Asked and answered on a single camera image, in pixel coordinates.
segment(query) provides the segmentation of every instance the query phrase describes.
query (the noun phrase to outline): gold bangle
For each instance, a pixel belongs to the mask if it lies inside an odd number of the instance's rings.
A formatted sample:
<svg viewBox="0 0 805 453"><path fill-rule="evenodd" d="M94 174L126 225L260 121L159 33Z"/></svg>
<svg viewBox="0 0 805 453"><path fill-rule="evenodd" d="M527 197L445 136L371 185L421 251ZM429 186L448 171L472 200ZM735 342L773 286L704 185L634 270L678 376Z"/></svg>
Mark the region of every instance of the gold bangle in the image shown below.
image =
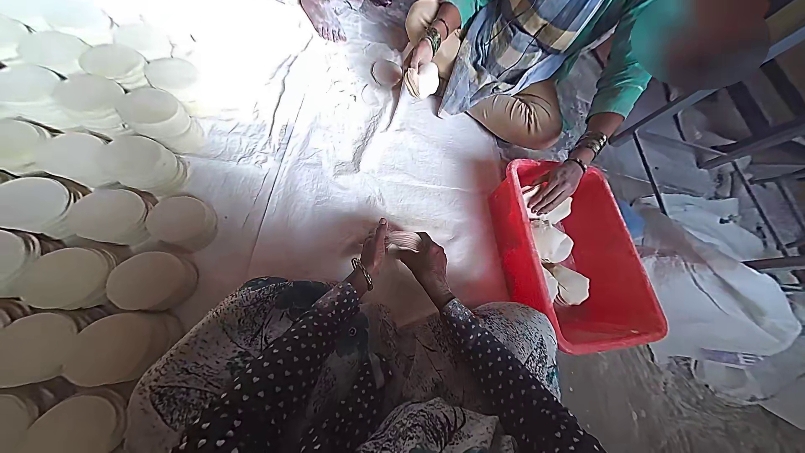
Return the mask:
<svg viewBox="0 0 805 453"><path fill-rule="evenodd" d="M440 35L439 31L431 25L425 31L424 39L427 39L428 43L431 44L433 56L436 56L436 53L439 51L439 47L442 45L442 35Z"/></svg>
<svg viewBox="0 0 805 453"><path fill-rule="evenodd" d="M608 139L609 137L603 132L585 132L576 142L576 146L573 147L573 149L588 148L592 150L593 159L595 160L601 150L606 146Z"/></svg>
<svg viewBox="0 0 805 453"><path fill-rule="evenodd" d="M372 285L372 276L369 275L369 271L366 270L366 266L364 266L358 258L353 258L352 263L353 270L360 269L361 273L363 273L363 278L366 279L366 290L371 291L374 286Z"/></svg>

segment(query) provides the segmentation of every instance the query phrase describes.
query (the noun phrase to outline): bare foot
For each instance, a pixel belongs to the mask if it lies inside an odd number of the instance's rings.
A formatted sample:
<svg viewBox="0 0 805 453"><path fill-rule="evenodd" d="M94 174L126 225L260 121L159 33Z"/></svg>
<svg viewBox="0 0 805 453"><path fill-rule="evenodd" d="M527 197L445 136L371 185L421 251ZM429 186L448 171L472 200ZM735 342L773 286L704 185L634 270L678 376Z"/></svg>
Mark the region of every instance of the bare foot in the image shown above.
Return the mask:
<svg viewBox="0 0 805 453"><path fill-rule="evenodd" d="M344 29L341 28L341 23L338 22L329 0L299 0L299 2L322 38L336 43L347 40Z"/></svg>

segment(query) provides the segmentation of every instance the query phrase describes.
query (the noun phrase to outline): sleeve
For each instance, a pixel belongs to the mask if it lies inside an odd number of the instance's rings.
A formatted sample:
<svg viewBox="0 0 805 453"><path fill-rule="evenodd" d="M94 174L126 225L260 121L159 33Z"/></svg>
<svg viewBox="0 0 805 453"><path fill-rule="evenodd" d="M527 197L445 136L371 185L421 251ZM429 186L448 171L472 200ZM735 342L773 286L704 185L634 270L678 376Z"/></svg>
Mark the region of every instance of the sleeve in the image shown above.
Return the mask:
<svg viewBox="0 0 805 453"><path fill-rule="evenodd" d="M501 425L520 448L557 453L604 450L458 299L442 309L442 317Z"/></svg>
<svg viewBox="0 0 805 453"><path fill-rule="evenodd" d="M235 376L172 451L276 448L285 421L305 406L342 324L357 311L352 285L331 289Z"/></svg>
<svg viewBox="0 0 805 453"><path fill-rule="evenodd" d="M632 52L632 27L634 20L643 7L650 2L638 6L627 6L627 11L615 28L609 62L598 79L598 91L592 99L590 116L604 112L613 112L624 118L632 111L643 90L649 84L651 75L638 63Z"/></svg>
<svg viewBox="0 0 805 453"><path fill-rule="evenodd" d="M464 25L467 25L475 13L486 6L490 0L446 0L446 2L452 3L458 8L458 12L461 14L461 27L464 28Z"/></svg>

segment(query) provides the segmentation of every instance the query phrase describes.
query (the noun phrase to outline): checkered scarf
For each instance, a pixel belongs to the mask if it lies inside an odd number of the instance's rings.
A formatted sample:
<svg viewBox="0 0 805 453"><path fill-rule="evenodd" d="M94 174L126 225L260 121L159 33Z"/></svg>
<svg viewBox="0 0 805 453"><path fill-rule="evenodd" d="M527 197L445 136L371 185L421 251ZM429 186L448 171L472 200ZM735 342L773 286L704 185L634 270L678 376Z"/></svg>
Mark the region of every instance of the checkered scarf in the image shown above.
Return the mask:
<svg viewBox="0 0 805 453"><path fill-rule="evenodd" d="M497 0L473 18L441 110L466 111L494 94L545 80L604 0ZM551 73L545 77L545 71Z"/></svg>

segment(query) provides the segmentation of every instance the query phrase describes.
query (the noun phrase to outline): wrist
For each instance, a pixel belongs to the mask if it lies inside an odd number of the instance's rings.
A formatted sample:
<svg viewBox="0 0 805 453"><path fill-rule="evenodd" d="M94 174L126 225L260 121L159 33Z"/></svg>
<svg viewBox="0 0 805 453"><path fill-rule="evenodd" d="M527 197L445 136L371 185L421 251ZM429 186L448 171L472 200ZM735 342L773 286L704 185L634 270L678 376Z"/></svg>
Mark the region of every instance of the wrist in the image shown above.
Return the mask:
<svg viewBox="0 0 805 453"><path fill-rule="evenodd" d="M568 157L574 157L584 162L585 165L590 165L592 160L596 158L596 153L590 148L579 147L573 148L568 153Z"/></svg>
<svg viewBox="0 0 805 453"><path fill-rule="evenodd" d="M448 302L455 298L446 281L438 279L423 279L420 281L420 284L425 290L427 296L433 302L433 305L436 305L436 308L439 310L441 310L443 306L447 305Z"/></svg>
<svg viewBox="0 0 805 453"><path fill-rule="evenodd" d="M344 281L355 288L358 298L363 297L363 295L369 291L369 284L366 282L366 278L363 277L363 272L361 272L359 269L353 270L352 273L344 279Z"/></svg>

